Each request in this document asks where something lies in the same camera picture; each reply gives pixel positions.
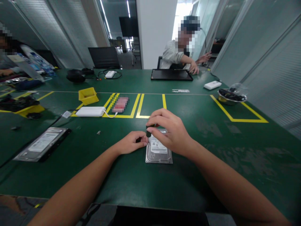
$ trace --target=yellow bin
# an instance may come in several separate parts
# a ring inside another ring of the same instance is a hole
[[[41,105],[34,105],[34,106],[30,106],[28,108],[24,108],[20,111],[13,112],[13,113],[27,118],[26,116],[28,115],[28,113],[40,113],[44,110],[45,110],[45,108],[43,108]]]
[[[78,99],[83,102],[84,105],[93,104],[98,102],[95,89],[93,87],[88,89],[82,89],[78,91]]]

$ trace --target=green workbench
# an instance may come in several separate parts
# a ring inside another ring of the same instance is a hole
[[[69,117],[54,126],[72,129],[70,135],[43,163],[11,161],[0,169],[0,194],[50,198],[76,173],[130,131],[145,131],[147,117],[162,107],[182,118],[193,139],[228,163],[256,186],[284,215],[294,218],[300,188],[301,142],[252,104],[220,105],[208,72],[188,81],[151,81],[151,70],[122,70],[120,79],[85,83],[68,81],[67,70],[35,89],[46,108],[39,120],[0,112],[0,164],[40,135],[63,112],[81,105],[78,91],[94,87],[99,102],[110,107],[116,96],[130,101],[119,118]],[[8,92],[2,87],[0,95]],[[188,89],[175,93],[173,89]],[[11,92],[13,97],[25,92]],[[10,128],[21,126],[12,131]],[[226,212],[197,167],[173,153],[173,164],[145,163],[146,148],[120,156],[113,164],[95,202],[183,210]]]

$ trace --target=hard drive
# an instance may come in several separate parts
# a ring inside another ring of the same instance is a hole
[[[161,133],[167,133],[166,129],[159,129]],[[148,138],[148,145],[146,147],[146,163],[163,163],[173,164],[172,151],[165,147],[153,135]]]
[[[43,161],[50,156],[70,132],[71,130],[68,128],[49,127],[13,160],[27,162]]]

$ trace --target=black monitor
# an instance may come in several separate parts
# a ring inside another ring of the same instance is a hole
[[[119,17],[123,37],[139,37],[137,17]]]

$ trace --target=white cable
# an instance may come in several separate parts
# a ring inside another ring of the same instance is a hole
[[[118,114],[118,112],[116,112],[115,115],[114,115],[113,117],[110,117],[106,111],[103,110],[103,112],[104,112],[109,118],[115,118],[116,115]]]

